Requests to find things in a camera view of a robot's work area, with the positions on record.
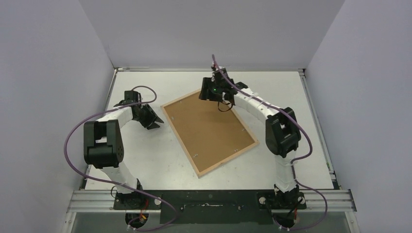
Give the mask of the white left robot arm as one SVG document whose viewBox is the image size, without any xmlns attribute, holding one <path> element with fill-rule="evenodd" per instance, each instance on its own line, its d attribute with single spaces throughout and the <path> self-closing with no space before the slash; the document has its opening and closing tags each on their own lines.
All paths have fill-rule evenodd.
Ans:
<svg viewBox="0 0 412 233">
<path fill-rule="evenodd" d="M 163 120 L 139 92 L 127 90 L 124 99 L 114 105 L 105 116 L 84 123 L 84 160 L 102 171 L 114 184 L 117 192 L 126 196 L 126 203 L 133 209 L 141 208 L 145 196 L 138 178 L 134 177 L 124 162 L 125 150 L 121 129 L 136 121 L 147 130 L 160 127 Z"/>
</svg>

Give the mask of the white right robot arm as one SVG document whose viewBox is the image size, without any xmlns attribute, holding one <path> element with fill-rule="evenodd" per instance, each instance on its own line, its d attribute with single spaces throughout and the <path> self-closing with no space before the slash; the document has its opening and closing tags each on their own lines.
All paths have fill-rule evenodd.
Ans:
<svg viewBox="0 0 412 233">
<path fill-rule="evenodd" d="M 301 139 L 294 111 L 271 105 L 246 84 L 235 83 L 223 67 L 213 67 L 212 76 L 203 78 L 199 99 L 240 107 L 261 121 L 265 125 L 266 146 L 275 155 L 275 203 L 287 208 L 300 200 L 291 164 Z"/>
</svg>

